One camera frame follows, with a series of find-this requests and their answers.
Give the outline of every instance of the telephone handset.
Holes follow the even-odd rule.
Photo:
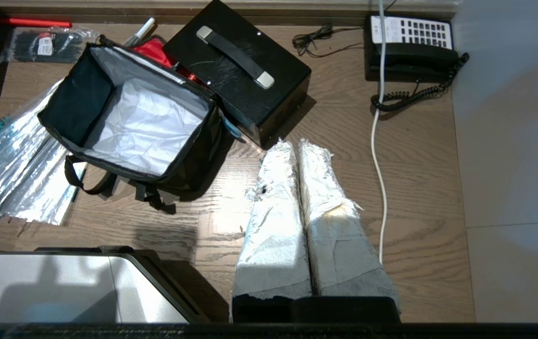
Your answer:
[[[448,22],[410,17],[384,18],[386,55],[384,73],[389,81],[440,82],[420,92],[394,92],[385,95],[383,102],[400,100],[393,105],[372,104],[383,112],[402,109],[421,99],[431,98],[451,86],[459,69],[469,56],[458,56],[454,50],[451,25]],[[371,16],[364,26],[366,80],[379,80],[382,30],[379,16]]]

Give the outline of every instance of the wooden floor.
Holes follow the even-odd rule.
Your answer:
[[[86,26],[116,41],[124,41],[137,30],[136,25]],[[155,33],[169,39],[179,28],[162,25]],[[261,26],[265,34],[292,52],[292,36],[315,29]],[[361,31],[342,32],[317,45],[320,51],[329,51],[361,38]],[[312,99],[303,105],[308,113],[286,139],[297,143],[305,137],[334,153],[336,176],[347,195],[364,208],[362,224],[377,247],[382,202],[370,153],[370,96],[376,93],[377,84],[364,80],[362,49],[326,58],[304,56],[303,60],[312,68]],[[61,79],[69,68],[11,64],[0,99],[0,117]],[[387,91],[413,90],[413,86],[387,83]],[[389,207],[384,267],[398,288],[405,322],[474,321],[452,110],[451,97],[445,95],[381,121],[377,128],[377,152]],[[263,152],[254,145],[234,143],[205,195],[193,202],[178,202],[175,215],[137,202],[134,188],[120,182],[107,201],[79,194],[65,227],[3,219],[0,250],[97,245],[151,249],[163,260],[191,263],[229,300],[252,206],[244,191],[256,182],[262,157]],[[91,184],[101,175],[99,169],[90,167],[86,182]],[[189,285],[180,278],[183,285]]]

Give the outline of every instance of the black strap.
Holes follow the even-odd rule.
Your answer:
[[[111,191],[114,189],[114,184],[116,183],[118,176],[114,173],[106,172],[104,178],[102,178],[101,181],[95,185],[95,187],[92,189],[85,189],[84,184],[79,179],[79,176],[77,176],[77,172],[74,169],[74,164],[80,162],[84,161],[73,154],[66,156],[66,160],[64,161],[64,174],[66,175],[66,180],[68,180],[68,183],[73,186],[80,187],[80,189],[85,191],[87,194],[95,195],[110,192],[108,196],[112,195]]]
[[[206,39],[204,39],[209,45],[217,48],[226,57],[230,58],[237,66],[241,67],[243,71],[248,73],[252,79],[257,79],[263,74],[264,70],[256,63],[250,56],[247,56],[241,49],[233,45],[229,40],[225,39],[217,32],[212,31]]]
[[[176,211],[174,204],[166,205],[164,202],[162,202],[162,198],[156,187],[140,182],[135,182],[133,184],[135,185],[136,200],[140,202],[148,202],[150,206],[156,210],[161,210],[168,214],[175,214]]]

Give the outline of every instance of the baseboard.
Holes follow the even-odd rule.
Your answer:
[[[377,0],[224,0],[254,24],[261,25],[361,25],[377,11]],[[391,0],[385,0],[387,6]],[[461,0],[398,0],[393,15],[420,15],[450,19]],[[0,0],[9,16],[139,24],[154,16],[160,24],[183,24],[208,0]]]

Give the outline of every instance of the coiled phone cord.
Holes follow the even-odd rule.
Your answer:
[[[442,94],[454,83],[454,79],[456,78],[459,69],[464,66],[464,64],[468,61],[469,58],[470,56],[468,55],[468,53],[462,54],[462,56],[460,56],[457,60],[456,64],[451,66],[451,68],[449,69],[447,80],[445,80],[441,84],[438,84],[437,86],[423,89],[420,92],[417,92],[412,95],[409,95],[409,92],[402,91],[389,93],[384,96],[383,102],[399,100],[398,103],[394,103],[391,105],[384,105],[383,103],[380,103],[380,96],[372,95],[372,105],[374,105],[374,107],[376,107],[376,109],[380,110],[381,112],[392,112],[413,105],[418,101],[433,98],[438,94]]]

